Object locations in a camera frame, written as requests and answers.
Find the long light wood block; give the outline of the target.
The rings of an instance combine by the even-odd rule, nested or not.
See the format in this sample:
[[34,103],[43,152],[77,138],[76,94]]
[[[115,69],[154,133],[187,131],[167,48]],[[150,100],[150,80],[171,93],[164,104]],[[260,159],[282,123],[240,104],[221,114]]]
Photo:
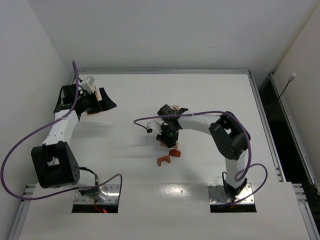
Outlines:
[[[174,149],[177,149],[178,148],[178,145],[179,145],[179,142],[176,142],[176,144],[170,148],[174,148]],[[164,144],[163,142],[160,143],[160,146],[162,147],[168,147],[166,144]]]

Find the clear plastic block box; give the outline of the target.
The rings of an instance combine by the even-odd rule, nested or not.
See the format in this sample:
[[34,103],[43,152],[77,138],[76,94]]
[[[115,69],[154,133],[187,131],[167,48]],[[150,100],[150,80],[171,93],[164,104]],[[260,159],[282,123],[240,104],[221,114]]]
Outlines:
[[94,93],[89,94],[88,92],[85,93],[84,100],[83,100],[83,108],[84,112],[89,115],[95,115],[102,111],[99,100],[100,95],[97,92],[97,87],[95,86],[96,90]]

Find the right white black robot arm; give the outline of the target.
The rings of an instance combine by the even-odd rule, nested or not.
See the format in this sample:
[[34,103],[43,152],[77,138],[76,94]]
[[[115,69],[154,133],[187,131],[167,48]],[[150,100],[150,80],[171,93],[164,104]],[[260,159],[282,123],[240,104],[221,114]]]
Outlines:
[[247,184],[247,178],[244,176],[238,180],[237,174],[245,170],[244,157],[248,149],[247,142],[251,137],[247,131],[242,130],[233,113],[196,114],[189,112],[187,108],[175,110],[165,104],[157,114],[163,123],[156,139],[168,148],[176,145],[180,130],[194,130],[213,138],[219,153],[225,158],[225,193],[234,200]]

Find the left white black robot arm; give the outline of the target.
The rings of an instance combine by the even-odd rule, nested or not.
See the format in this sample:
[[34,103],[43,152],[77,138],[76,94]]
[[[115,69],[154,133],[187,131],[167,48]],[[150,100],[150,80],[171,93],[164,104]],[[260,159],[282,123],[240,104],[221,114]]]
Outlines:
[[80,121],[82,113],[93,115],[117,106],[103,87],[98,90],[100,100],[97,99],[95,91],[89,92],[88,88],[81,86],[75,108],[71,110],[76,96],[76,85],[61,87],[53,111],[58,122],[52,125],[42,144],[31,150],[35,172],[42,188],[76,185],[81,179],[79,164],[70,148],[74,128]]

